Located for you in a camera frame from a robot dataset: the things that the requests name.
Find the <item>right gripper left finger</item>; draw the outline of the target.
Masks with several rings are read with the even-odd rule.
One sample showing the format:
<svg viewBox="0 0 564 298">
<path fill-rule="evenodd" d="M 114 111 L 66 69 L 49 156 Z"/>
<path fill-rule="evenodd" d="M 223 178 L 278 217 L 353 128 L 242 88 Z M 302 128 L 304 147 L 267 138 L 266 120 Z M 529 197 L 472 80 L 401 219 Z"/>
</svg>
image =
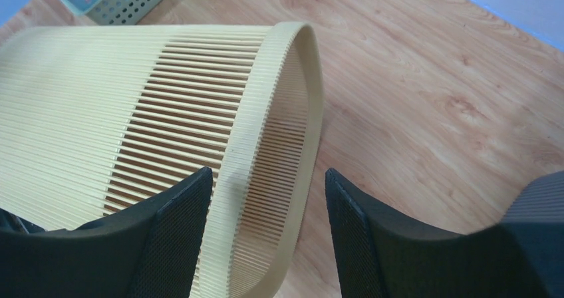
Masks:
<svg viewBox="0 0 564 298">
<path fill-rule="evenodd" d="M 125 210 L 45 231 L 1 212 L 2 297 L 188 297 L 212 194 L 204 167 Z"/>
</svg>

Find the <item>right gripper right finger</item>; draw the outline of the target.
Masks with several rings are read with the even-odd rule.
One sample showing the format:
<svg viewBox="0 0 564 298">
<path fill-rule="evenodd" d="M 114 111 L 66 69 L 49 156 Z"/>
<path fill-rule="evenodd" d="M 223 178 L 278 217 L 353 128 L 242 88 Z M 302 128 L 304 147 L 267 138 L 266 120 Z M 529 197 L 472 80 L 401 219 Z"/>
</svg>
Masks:
<svg viewBox="0 0 564 298">
<path fill-rule="evenodd" d="M 501 220 L 467 235 L 414 219 L 325 174 L 343 297 L 549 297 Z"/>
</svg>

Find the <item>yellow slatted waste bin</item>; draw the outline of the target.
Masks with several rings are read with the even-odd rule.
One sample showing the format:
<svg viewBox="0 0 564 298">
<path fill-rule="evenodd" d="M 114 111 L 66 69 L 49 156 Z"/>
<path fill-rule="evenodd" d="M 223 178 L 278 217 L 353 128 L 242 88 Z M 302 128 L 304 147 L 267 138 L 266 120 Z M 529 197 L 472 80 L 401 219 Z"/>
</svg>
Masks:
<svg viewBox="0 0 564 298">
<path fill-rule="evenodd" d="M 312 26 L 33 27 L 1 45 L 1 207 L 74 229 L 207 167 L 192 297 L 274 297 L 323 121 Z"/>
</svg>

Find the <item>grey slatted waste bin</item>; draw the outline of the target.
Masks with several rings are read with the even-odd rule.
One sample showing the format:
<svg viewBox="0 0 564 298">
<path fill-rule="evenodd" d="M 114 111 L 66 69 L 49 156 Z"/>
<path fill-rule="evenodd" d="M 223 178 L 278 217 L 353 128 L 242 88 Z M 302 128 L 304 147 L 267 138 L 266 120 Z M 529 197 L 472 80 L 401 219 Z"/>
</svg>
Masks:
<svg viewBox="0 0 564 298">
<path fill-rule="evenodd" d="M 563 172 L 530 182 L 501 219 L 549 297 L 563 296 Z"/>
</svg>

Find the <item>green perforated basket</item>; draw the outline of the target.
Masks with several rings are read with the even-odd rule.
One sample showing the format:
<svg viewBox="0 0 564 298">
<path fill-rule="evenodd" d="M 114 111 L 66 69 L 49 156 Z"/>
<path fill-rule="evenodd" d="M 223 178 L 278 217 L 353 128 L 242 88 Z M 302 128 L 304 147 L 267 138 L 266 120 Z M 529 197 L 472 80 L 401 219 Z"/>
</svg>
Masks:
<svg viewBox="0 0 564 298">
<path fill-rule="evenodd" d="M 135 25 L 162 0 L 101 0 L 86 16 L 98 25 Z"/>
</svg>

